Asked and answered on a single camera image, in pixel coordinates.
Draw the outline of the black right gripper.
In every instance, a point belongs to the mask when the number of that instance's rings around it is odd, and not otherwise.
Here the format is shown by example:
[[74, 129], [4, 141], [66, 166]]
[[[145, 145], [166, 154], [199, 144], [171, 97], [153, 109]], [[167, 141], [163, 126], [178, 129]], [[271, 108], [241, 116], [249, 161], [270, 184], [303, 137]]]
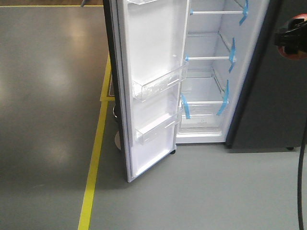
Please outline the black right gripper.
[[287, 22], [286, 27], [274, 33], [274, 45], [286, 54], [307, 52], [307, 21], [305, 18], [295, 18]]

